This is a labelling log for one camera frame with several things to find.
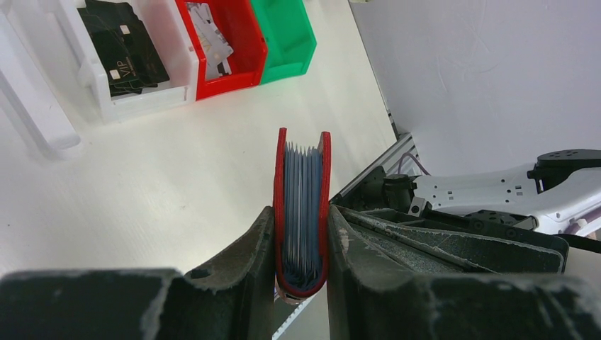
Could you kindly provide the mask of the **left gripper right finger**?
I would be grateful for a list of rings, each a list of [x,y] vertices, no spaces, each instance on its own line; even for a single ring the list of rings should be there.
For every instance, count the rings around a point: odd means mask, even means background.
[[[600,295],[564,273],[422,273],[328,221],[331,339],[599,339]]]

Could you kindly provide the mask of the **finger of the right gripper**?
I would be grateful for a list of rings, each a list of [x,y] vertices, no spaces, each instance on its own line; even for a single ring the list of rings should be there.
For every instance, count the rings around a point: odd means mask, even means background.
[[[488,236],[413,216],[384,219],[398,216],[394,210],[338,211],[369,246],[417,272],[563,273],[566,267],[569,245],[557,236],[491,225]]]

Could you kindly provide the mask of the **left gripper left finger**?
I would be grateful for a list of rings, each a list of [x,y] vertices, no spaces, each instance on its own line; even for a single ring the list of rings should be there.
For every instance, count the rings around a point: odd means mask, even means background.
[[[274,211],[188,273],[20,271],[1,279],[2,339],[270,339]]]

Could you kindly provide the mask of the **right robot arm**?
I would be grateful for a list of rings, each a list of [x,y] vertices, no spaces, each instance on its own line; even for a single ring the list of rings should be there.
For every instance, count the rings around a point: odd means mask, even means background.
[[[433,176],[377,164],[333,198],[356,211],[421,217],[437,229],[482,232],[557,251],[600,257],[600,151],[565,149],[502,171]]]

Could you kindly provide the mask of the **red leather card holder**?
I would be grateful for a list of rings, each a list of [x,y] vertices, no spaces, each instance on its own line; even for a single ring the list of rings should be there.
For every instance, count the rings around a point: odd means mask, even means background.
[[[276,289],[291,304],[312,297],[327,280],[331,166],[329,132],[321,133],[317,147],[302,148],[279,129],[272,200]]]

